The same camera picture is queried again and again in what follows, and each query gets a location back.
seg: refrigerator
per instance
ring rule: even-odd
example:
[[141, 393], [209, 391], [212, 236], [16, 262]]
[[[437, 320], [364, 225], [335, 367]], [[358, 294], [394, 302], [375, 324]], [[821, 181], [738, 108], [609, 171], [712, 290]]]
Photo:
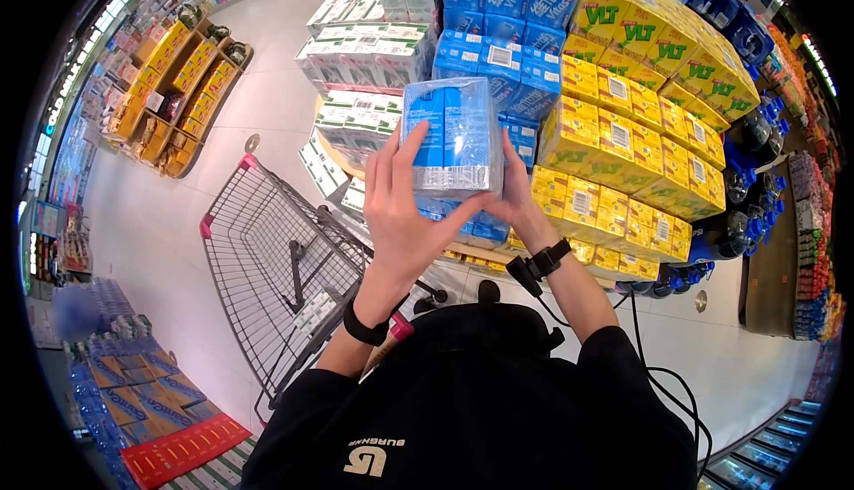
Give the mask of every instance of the refrigerator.
[[792, 402], [758, 429], [716, 453], [698, 485], [702, 490], [770, 490], [800, 450], [821, 406]]

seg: shopping cart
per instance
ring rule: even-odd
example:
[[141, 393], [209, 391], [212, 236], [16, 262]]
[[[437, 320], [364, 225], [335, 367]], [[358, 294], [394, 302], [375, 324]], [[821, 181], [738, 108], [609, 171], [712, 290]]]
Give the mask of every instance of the shopping cart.
[[[199, 223], [219, 300], [262, 392], [275, 410], [278, 396], [342, 322], [373, 250], [340, 225], [329, 208], [315, 208], [295, 189], [244, 156]], [[416, 284], [443, 303], [447, 292]], [[305, 333], [294, 317], [325, 290], [334, 311]]]

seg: red sign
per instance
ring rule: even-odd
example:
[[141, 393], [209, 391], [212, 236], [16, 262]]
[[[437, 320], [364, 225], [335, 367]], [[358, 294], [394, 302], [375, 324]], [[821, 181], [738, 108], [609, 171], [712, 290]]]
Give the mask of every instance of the red sign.
[[128, 471], [140, 488], [159, 488], [219, 457], [252, 433], [219, 414], [163, 438], [121, 450]]

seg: black cable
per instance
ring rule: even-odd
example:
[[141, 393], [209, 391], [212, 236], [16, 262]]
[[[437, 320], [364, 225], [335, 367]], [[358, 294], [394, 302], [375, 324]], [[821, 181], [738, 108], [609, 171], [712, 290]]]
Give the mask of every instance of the black cable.
[[[689, 414], [689, 416], [691, 416], [691, 419], [694, 420], [694, 447], [696, 448], [698, 455], [699, 455], [699, 430], [702, 430], [703, 433], [705, 434], [705, 439], [708, 442], [708, 446], [706, 448], [705, 459], [703, 460], [703, 466], [699, 469], [699, 474], [697, 475], [697, 483], [699, 484], [700, 479], [703, 478], [703, 473], [705, 472], [705, 467], [709, 464], [709, 457], [711, 456], [711, 433], [709, 432], [709, 429], [704, 425], [704, 423], [702, 421], [700, 421], [700, 419], [699, 419], [699, 414], [697, 412], [697, 400], [694, 399], [693, 392], [691, 392], [691, 389], [689, 389], [688, 383], [684, 379], [682, 379], [682, 377], [680, 377], [676, 371], [673, 371], [671, 369], [655, 368], [655, 367], [647, 368], [646, 367], [646, 359], [643, 356], [643, 346], [641, 345], [641, 341], [640, 341], [641, 340], [641, 337], [640, 337], [641, 336], [641, 330], [638, 328], [638, 312], [637, 312], [637, 307], [635, 306], [635, 290], [631, 290], [630, 293], [626, 297], [632, 298], [632, 319], [635, 320], [635, 339], [638, 342], [638, 356], [640, 357], [640, 361], [641, 361], [640, 363], [643, 365], [644, 368], [646, 368], [647, 378], [649, 379], [649, 381], [653, 385], [655, 385], [656, 388], [661, 390], [668, 397], [668, 399], [673, 401], [680, 409], [684, 410], [687, 414]], [[679, 399], [677, 399], [675, 395], [668, 392], [667, 389], [665, 389], [665, 387], [661, 386], [661, 383], [658, 382], [655, 379], [655, 377], [653, 377], [653, 374], [651, 374], [650, 371], [664, 371], [665, 373], [668, 373], [668, 374], [672, 375], [673, 377], [677, 378], [679, 383], [685, 389], [685, 391], [688, 392], [689, 399], [691, 399], [692, 410], [689, 410], [689, 408], [687, 406], [683, 405], [682, 402]]]
[[559, 324], [563, 325], [564, 327], [572, 328], [572, 325], [569, 325], [568, 323], [562, 322], [561, 320], [559, 320], [558, 317], [556, 315], [554, 315], [554, 312], [552, 312], [552, 309], [550, 309], [548, 306], [546, 306], [546, 303], [543, 302], [542, 298], [539, 295], [537, 295], [537, 299], [540, 301], [540, 304], [542, 304], [542, 307], [546, 309], [546, 312], [549, 313], [549, 315], [552, 317], [552, 319], [554, 321], [558, 322]]

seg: white floor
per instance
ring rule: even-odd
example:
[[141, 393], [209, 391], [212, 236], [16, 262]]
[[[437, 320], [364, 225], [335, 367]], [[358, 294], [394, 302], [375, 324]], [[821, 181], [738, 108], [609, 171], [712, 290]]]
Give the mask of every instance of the white floor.
[[[96, 275], [117, 279], [136, 312], [154, 324], [160, 344], [175, 352], [186, 375], [254, 433], [262, 431], [252, 410], [261, 390], [223, 313], [198, 223], [251, 134], [261, 135], [254, 154], [268, 169], [313, 204], [323, 202], [297, 155], [308, 138], [316, 92], [293, 61], [308, 37], [305, 21], [321, 1], [244, 0], [212, 17], [227, 25], [236, 40], [250, 43], [255, 56], [219, 113], [193, 171], [182, 181], [168, 180], [123, 156], [99, 151], [85, 197]], [[471, 302], [481, 277], [462, 266], [437, 263], [425, 278], [451, 292], [452, 301]], [[638, 300], [647, 365], [671, 368], [685, 378], [716, 450], [755, 428], [788, 399], [801, 396], [818, 350], [814, 343], [739, 329], [740, 278], [740, 263], [719, 263], [711, 280], [696, 288], [709, 294], [702, 314], [694, 310], [695, 291], [667, 300]], [[502, 300], [539, 310], [514, 282], [499, 285]], [[545, 297], [553, 304], [550, 294]], [[630, 304], [624, 303], [618, 314], [633, 340]], [[543, 316], [555, 326], [545, 312]], [[556, 356], [575, 360], [579, 344], [571, 332], [565, 334], [567, 341]], [[659, 380], [687, 399], [677, 381], [667, 376]]]

